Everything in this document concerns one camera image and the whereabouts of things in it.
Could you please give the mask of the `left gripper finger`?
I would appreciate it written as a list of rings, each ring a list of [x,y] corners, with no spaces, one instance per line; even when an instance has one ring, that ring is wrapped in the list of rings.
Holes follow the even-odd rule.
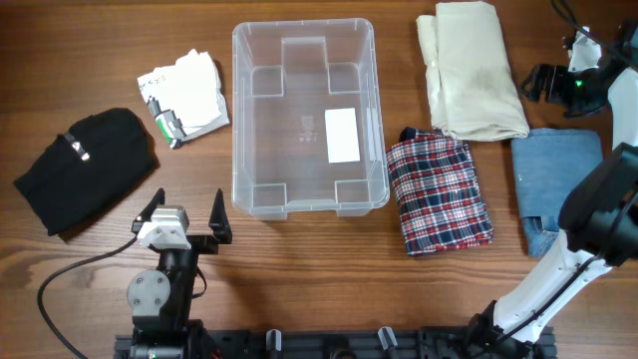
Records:
[[[214,235],[231,235],[231,227],[225,210],[223,191],[220,188],[215,194],[208,227]]]
[[[165,202],[165,191],[160,187],[151,201],[145,206],[145,208],[136,217],[136,222],[150,221],[151,216],[159,205],[163,205]]]

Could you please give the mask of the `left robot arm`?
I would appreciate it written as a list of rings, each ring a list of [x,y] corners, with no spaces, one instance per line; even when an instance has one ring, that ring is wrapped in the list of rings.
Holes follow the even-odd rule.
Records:
[[[181,205],[166,205],[159,189],[134,219],[132,233],[141,246],[159,255],[158,266],[137,274],[129,284],[127,300],[133,310],[132,337],[119,337],[116,358],[219,358],[220,349],[203,323],[189,317],[191,301],[203,295],[194,291],[202,276],[198,258],[217,254],[232,243],[223,192],[216,192],[208,227],[210,234],[189,234],[189,219]]]

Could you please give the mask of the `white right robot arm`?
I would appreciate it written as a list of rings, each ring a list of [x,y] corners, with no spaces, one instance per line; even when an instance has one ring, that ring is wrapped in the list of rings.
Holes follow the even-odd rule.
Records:
[[[637,256],[637,22],[627,19],[593,66],[539,64],[521,83],[533,102],[588,116],[609,106],[612,154],[566,197],[552,247],[467,328],[471,358],[537,358],[547,323],[586,285]]]

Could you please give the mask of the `blue jeans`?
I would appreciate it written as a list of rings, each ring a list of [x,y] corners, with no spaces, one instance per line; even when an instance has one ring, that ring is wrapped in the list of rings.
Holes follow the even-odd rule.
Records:
[[[511,154],[527,254],[542,257],[558,236],[566,198],[602,161],[600,139],[590,130],[534,129],[511,141]]]

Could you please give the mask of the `beige cloth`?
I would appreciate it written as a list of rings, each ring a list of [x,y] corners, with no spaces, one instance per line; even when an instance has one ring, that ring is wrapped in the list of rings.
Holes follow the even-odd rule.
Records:
[[[495,8],[482,1],[439,3],[416,24],[432,127],[463,141],[527,137]]]

